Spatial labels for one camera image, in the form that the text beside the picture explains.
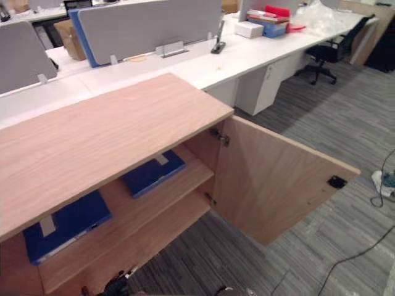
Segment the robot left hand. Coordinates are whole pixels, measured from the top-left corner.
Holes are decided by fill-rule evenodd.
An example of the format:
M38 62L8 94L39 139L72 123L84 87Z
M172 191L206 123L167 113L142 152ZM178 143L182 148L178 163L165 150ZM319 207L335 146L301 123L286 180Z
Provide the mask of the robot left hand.
M117 296L117 295L129 295L128 291L128 279L135 274L138 270L137 266L132 267L128 271L121 270L118 275L113 277L105 286L101 295L105 296Z

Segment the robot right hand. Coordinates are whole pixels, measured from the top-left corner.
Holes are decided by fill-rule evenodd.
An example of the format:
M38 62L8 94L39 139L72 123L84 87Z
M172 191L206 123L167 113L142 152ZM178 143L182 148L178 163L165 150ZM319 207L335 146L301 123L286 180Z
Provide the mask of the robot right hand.
M215 295L216 296L256 296L257 294L250 288L243 290L234 287L222 287L217 291Z

